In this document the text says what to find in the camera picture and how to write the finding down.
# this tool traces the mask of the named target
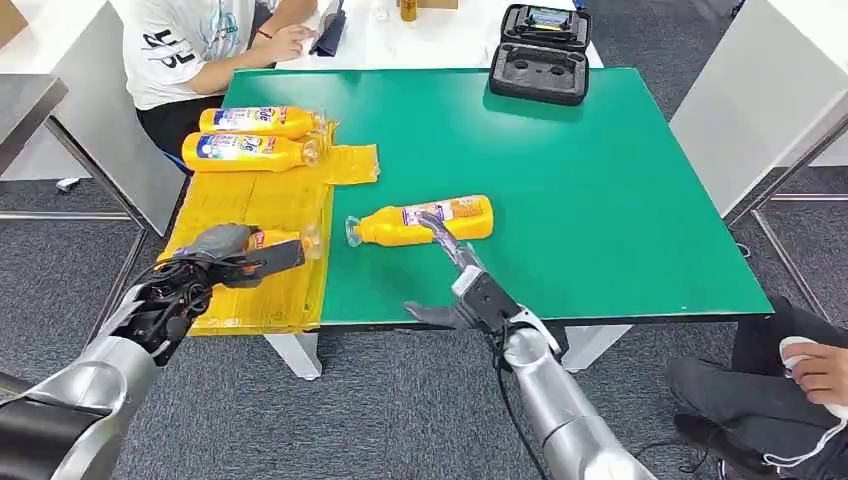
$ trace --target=green mat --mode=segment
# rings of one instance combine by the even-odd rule
[[[495,210],[492,236],[473,242],[481,260],[539,317],[771,312],[639,74],[590,80],[575,108],[495,96],[477,69],[241,71],[224,105],[321,109],[341,122],[338,144],[378,145],[379,181],[335,189],[322,325],[452,302],[457,272],[439,247],[351,248],[344,220],[469,194]]]

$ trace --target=cardboard box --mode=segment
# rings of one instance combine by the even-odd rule
[[[418,0],[418,8],[459,8],[459,0]]]
[[[0,48],[26,28],[27,22],[12,0],[0,0]]]

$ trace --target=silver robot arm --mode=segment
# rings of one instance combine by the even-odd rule
[[[80,357],[0,404],[0,478],[112,476],[147,392],[206,311],[212,287],[251,287],[305,261],[299,239],[250,249],[255,227],[219,225],[129,289]]]
[[[417,320],[452,328],[477,328],[499,357],[496,368],[518,379],[524,410],[555,480],[654,480],[621,445],[577,382],[559,363],[564,351],[544,323],[516,303],[486,272],[470,244],[460,245],[431,213],[421,224],[434,233],[460,272],[456,303],[427,308],[407,302]]]

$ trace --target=person's hand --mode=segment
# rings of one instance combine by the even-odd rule
[[[794,343],[781,352],[783,359],[805,358],[792,367],[792,378],[820,405],[848,405],[848,349],[820,343]]]
[[[284,62],[300,56],[303,52],[302,42],[308,38],[315,36],[315,32],[303,25],[289,25],[274,34],[272,38],[264,38],[256,45],[256,48],[261,48],[268,52],[271,61]]]

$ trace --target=plastic bottle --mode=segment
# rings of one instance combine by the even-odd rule
[[[284,137],[192,133],[183,142],[183,161],[196,172],[283,172],[315,166],[319,146],[314,139],[300,143]]]
[[[200,114],[200,131],[276,135],[297,140],[324,130],[324,118],[297,107],[210,108]]]
[[[400,0],[400,18],[404,22],[414,22],[418,18],[418,0]]]
[[[386,247],[430,243],[433,232],[418,223],[418,213],[423,211],[441,217],[459,240],[486,238],[494,228],[494,212],[489,199],[485,195],[471,195],[408,207],[383,207],[362,220],[348,217],[345,222],[347,242],[352,247],[362,242]]]
[[[300,232],[255,228],[248,237],[247,250],[258,250],[292,241],[300,242],[306,258],[321,258],[321,234],[315,225],[307,225]]]

